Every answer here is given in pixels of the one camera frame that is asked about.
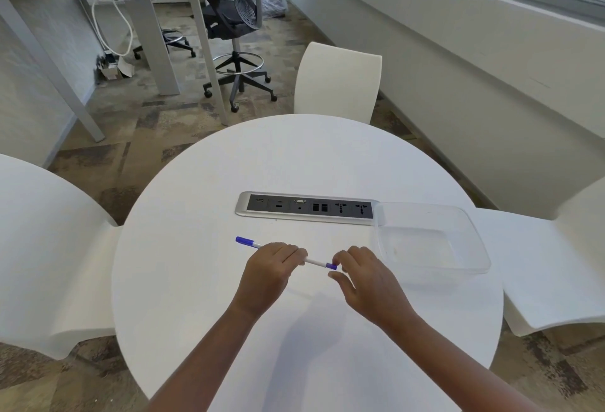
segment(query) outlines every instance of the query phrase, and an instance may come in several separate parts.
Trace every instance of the cable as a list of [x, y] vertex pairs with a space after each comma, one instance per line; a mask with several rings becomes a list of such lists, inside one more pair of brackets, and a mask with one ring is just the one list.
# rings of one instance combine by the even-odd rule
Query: cable
[[124, 14], [122, 14], [122, 11], [120, 11], [120, 8], [117, 7], [116, 0], [111, 0], [111, 2], [114, 5], [114, 8], [116, 8], [117, 13], [120, 15], [120, 17], [126, 23], [126, 26], [128, 27], [128, 32], [130, 33], [130, 41], [128, 41], [128, 49], [126, 49], [126, 52], [124, 54], [120, 54], [120, 53], [116, 52], [115, 50], [113, 50], [109, 46], [109, 44], [107, 44], [105, 42], [105, 40], [101, 36], [101, 31], [99, 30], [99, 24], [97, 23], [97, 18], [95, 16], [95, 6], [97, 5], [98, 1], [99, 0], [93, 0], [93, 4], [91, 6], [91, 12], [93, 14], [93, 27], [95, 29], [95, 33], [97, 34], [97, 37], [99, 37], [99, 41], [101, 41], [101, 44], [105, 47], [105, 49], [109, 50], [109, 52], [111, 52], [114, 55], [117, 55], [119, 57], [124, 57], [124, 56], [128, 55], [130, 53], [130, 49], [132, 49], [132, 40], [134, 39], [134, 33], [132, 31], [132, 26], [130, 26], [128, 19], [124, 17]]

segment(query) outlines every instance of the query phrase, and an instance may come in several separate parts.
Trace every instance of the forearm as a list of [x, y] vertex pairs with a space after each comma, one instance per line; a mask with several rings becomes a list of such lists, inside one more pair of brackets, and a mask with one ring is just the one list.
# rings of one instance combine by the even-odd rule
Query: forearm
[[464, 412], [541, 411], [420, 317], [386, 332]]
[[207, 410], [255, 322], [245, 313], [227, 309], [155, 393], [148, 411]]

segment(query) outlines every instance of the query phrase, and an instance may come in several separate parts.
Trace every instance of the blue pen cap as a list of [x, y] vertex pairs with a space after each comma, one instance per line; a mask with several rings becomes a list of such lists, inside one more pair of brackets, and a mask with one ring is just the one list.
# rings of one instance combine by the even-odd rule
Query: blue pen cap
[[241, 243], [242, 245], [254, 246], [254, 240], [250, 240], [244, 237], [235, 237], [235, 241]]

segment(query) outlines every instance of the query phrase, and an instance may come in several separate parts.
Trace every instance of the tabletop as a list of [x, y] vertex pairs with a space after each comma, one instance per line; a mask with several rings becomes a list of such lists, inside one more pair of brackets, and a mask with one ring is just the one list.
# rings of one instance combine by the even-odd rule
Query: tabletop
[[[432, 159], [351, 120], [295, 114], [219, 131], [150, 182], [123, 227], [112, 271], [116, 332], [151, 397], [227, 308], [253, 250], [284, 241], [329, 261], [373, 246], [370, 226], [240, 217], [243, 191], [382, 202], [473, 203]], [[455, 289], [404, 287], [416, 311], [488, 367], [502, 326], [497, 272]], [[299, 267], [257, 323], [210, 408], [216, 411], [459, 410], [380, 330], [347, 307], [320, 267]]]

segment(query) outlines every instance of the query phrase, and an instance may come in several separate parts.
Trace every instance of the white plastic chair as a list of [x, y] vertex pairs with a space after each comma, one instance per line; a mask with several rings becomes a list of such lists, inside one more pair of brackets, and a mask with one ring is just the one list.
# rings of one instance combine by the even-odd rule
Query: white plastic chair
[[370, 123], [382, 56], [312, 42], [302, 58], [294, 90], [295, 114], [325, 114]]
[[2, 154], [0, 207], [0, 340], [63, 359], [82, 340], [115, 334], [120, 228], [107, 212], [57, 175]]
[[561, 205], [554, 221], [479, 208], [469, 215], [502, 274], [515, 335], [605, 323], [605, 179]]

